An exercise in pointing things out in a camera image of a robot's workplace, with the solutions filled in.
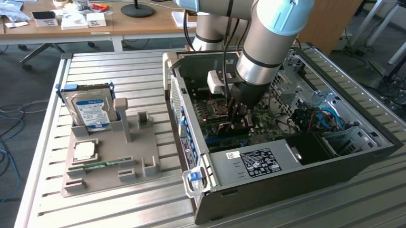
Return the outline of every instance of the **slotted metal table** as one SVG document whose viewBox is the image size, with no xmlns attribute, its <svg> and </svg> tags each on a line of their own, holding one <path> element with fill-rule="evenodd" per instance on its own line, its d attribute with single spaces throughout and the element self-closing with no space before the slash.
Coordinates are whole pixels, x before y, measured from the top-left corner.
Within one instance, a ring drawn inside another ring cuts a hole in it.
<svg viewBox="0 0 406 228">
<path fill-rule="evenodd" d="M 50 94 L 14 227 L 396 227 L 406 224 L 406 147 L 348 182 L 196 226 L 184 194 L 162 92 L 162 58 L 172 50 L 73 54 L 61 59 L 54 84 L 114 84 L 128 115 L 148 111 L 162 177 L 100 193 L 62 198 L 72 118 Z M 305 53 L 377 121 L 406 142 L 406 124 L 316 50 Z M 307 69 L 307 78 L 324 87 Z"/>
</svg>

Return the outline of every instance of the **white box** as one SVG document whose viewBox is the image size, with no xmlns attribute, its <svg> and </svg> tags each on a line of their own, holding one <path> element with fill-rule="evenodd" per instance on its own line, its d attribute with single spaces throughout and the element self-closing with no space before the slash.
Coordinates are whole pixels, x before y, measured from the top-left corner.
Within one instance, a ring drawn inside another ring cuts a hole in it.
<svg viewBox="0 0 406 228">
<path fill-rule="evenodd" d="M 31 16 L 38 27 L 57 25 L 55 15 L 53 12 L 31 12 Z"/>
<path fill-rule="evenodd" d="M 86 22 L 89 27 L 105 26 L 104 13 L 88 13 Z"/>
<path fill-rule="evenodd" d="M 88 24 L 86 21 L 84 20 L 84 18 L 78 21 L 72 21 L 66 18 L 62 18 L 62 22 L 61 22 L 61 29 L 62 30 L 69 30 L 69 29 L 86 29 L 88 28 Z"/>
</svg>

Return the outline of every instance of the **white cable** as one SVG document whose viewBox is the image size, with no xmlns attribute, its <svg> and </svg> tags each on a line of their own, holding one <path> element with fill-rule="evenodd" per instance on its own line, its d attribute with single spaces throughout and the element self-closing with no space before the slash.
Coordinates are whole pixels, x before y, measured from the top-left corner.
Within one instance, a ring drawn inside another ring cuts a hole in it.
<svg viewBox="0 0 406 228">
<path fill-rule="evenodd" d="M 133 0 L 110 0 L 110 1 L 133 2 Z M 160 6 L 160 7 L 162 7 L 162 8 L 168 8 L 168 9 L 170 9 L 170 10 L 182 10 L 182 8 L 172 8 L 172 7 L 164 6 L 164 5 L 161 5 L 161 4 L 152 3 L 152 2 L 146 2 L 146 1 L 138 1 L 138 3 L 144 3 L 144 4 Z"/>
<path fill-rule="evenodd" d="M 26 114 L 39 113 L 39 112 L 43 112 L 46 109 L 43 108 L 43 109 L 30 111 L 30 112 L 26 112 L 22 109 L 27 108 L 30 105 L 34 105 L 34 104 L 38 104 L 38 103 L 42 103 L 42 102 L 47 102 L 47 101 L 49 100 L 37 100 L 37 101 L 29 102 L 26 104 L 22 104 L 22 105 L 18 106 L 18 108 L 7 110 L 7 111 L 3 111 L 2 109 L 0 109 L 0 113 L 13 113 L 13 112 L 21 112 L 21 113 L 26 113 Z"/>
</svg>

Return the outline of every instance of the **office chair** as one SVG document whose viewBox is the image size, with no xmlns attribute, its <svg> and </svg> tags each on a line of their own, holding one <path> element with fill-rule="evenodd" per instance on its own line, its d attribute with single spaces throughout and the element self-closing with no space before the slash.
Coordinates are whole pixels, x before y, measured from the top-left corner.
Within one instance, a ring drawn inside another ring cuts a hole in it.
<svg viewBox="0 0 406 228">
<path fill-rule="evenodd" d="M 90 48 L 96 47 L 93 42 L 88 42 L 88 46 Z M 41 44 L 37 49 L 34 49 L 27 56 L 25 56 L 25 58 L 19 61 L 21 63 L 21 68 L 23 70 L 31 70 L 31 66 L 29 64 L 25 64 L 27 60 L 30 60 L 34 56 L 38 55 L 38 53 L 41 53 L 46 48 L 54 48 L 60 53 L 65 53 L 64 50 L 61 49 L 61 47 L 54 44 L 54 43 L 46 43 L 46 44 Z M 18 45 L 18 49 L 19 50 L 26 50 L 26 46 L 25 45 Z"/>
</svg>

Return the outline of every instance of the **black stand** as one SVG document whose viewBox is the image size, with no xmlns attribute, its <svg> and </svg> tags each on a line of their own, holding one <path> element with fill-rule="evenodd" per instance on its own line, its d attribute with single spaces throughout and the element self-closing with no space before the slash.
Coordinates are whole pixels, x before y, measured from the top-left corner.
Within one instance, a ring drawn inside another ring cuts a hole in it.
<svg viewBox="0 0 406 228">
<path fill-rule="evenodd" d="M 133 0 L 133 4 L 121 7 L 121 13 L 132 18 L 144 18 L 153 14 L 153 9 L 149 6 L 138 5 L 138 1 Z"/>
<path fill-rule="evenodd" d="M 403 64 L 406 63 L 406 55 L 403 56 L 403 58 L 400 59 L 399 63 L 395 65 L 392 71 L 388 73 L 387 76 L 383 77 L 383 80 L 391 80 L 393 78 L 393 76 L 396 75 L 396 73 L 400 70 L 400 67 L 403 66 Z"/>
</svg>

